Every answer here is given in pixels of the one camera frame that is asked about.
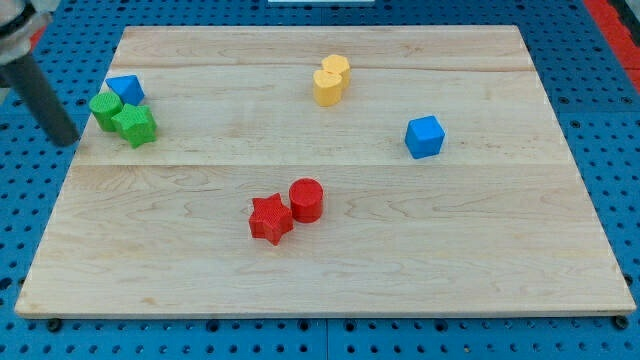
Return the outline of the robot arm end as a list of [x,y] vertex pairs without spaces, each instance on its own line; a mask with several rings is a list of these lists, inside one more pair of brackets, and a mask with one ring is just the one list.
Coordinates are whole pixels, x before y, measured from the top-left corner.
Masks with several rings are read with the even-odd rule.
[[1,65],[28,55],[31,38],[52,22],[61,0],[1,0]]

